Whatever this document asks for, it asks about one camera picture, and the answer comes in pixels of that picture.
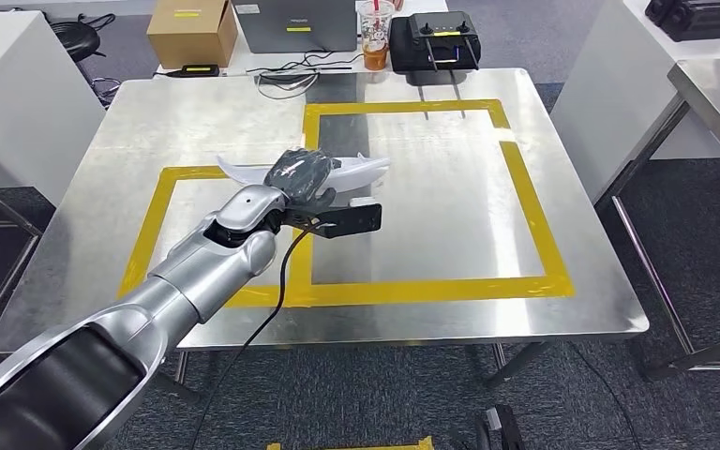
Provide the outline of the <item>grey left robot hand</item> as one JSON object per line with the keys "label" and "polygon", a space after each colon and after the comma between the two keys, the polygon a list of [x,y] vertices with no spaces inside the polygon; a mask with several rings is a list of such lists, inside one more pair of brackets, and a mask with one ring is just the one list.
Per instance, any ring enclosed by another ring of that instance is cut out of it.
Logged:
{"label": "grey left robot hand", "polygon": [[330,206],[337,196],[333,187],[323,187],[329,174],[341,162],[323,151],[305,148],[285,150],[266,173],[263,184],[282,191],[289,204],[296,206]]}

